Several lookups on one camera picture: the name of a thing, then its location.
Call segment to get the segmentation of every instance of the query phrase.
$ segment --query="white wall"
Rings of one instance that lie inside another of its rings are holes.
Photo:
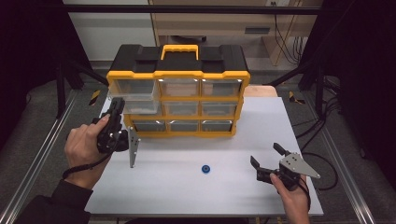
[[[64,0],[65,4],[147,5],[148,0]],[[121,44],[155,46],[148,13],[69,13],[90,61],[113,61]]]

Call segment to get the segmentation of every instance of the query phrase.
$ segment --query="sleeve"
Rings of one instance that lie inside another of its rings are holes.
[[[51,197],[35,196],[15,223],[86,224],[91,214],[84,208],[92,193],[90,189],[61,180]]]

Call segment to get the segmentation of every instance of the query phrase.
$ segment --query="human hand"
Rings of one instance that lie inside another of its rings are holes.
[[[70,131],[64,147],[70,168],[95,163],[106,156],[106,154],[99,153],[96,144],[97,135],[107,125],[109,117],[109,115],[106,115],[96,124],[83,124],[79,128]],[[110,157],[90,170],[70,174],[64,181],[84,189],[92,189],[99,181],[109,161]]]
[[[289,191],[283,185],[283,182],[275,175],[270,174],[271,181],[275,186],[277,192],[279,193],[283,207],[286,212],[286,216],[291,224],[298,223],[304,224],[309,223],[309,216],[308,216],[308,199],[306,194],[303,192],[302,189],[297,188],[293,191]],[[306,182],[306,176],[301,175],[301,179]],[[301,186],[303,188],[306,187],[305,183],[300,180]]]

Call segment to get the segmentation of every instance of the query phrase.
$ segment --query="white table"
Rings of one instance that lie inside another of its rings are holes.
[[[107,101],[104,111],[108,109]],[[142,138],[135,168],[128,151],[114,153],[86,207],[127,217],[259,217],[284,215],[274,186],[256,180],[261,167],[278,168],[279,143],[300,152],[279,97],[245,97],[232,138]],[[203,165],[211,171],[204,174]],[[311,216],[323,215],[311,180]]]

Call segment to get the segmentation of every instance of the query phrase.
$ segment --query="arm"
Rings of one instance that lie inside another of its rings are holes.
[[[270,176],[272,183],[282,199],[289,222],[291,224],[309,223],[308,199],[303,190],[297,188],[294,191],[288,191],[275,174],[271,174]],[[303,181],[306,181],[306,176],[302,175],[301,178]],[[302,180],[300,180],[300,183],[302,186],[305,186]]]
[[[97,124],[84,124],[70,132],[64,147],[69,167],[94,163],[105,156],[99,153],[96,141],[107,122],[105,116]],[[61,180],[51,197],[36,196],[15,223],[88,223],[91,214],[84,208],[109,160]]]

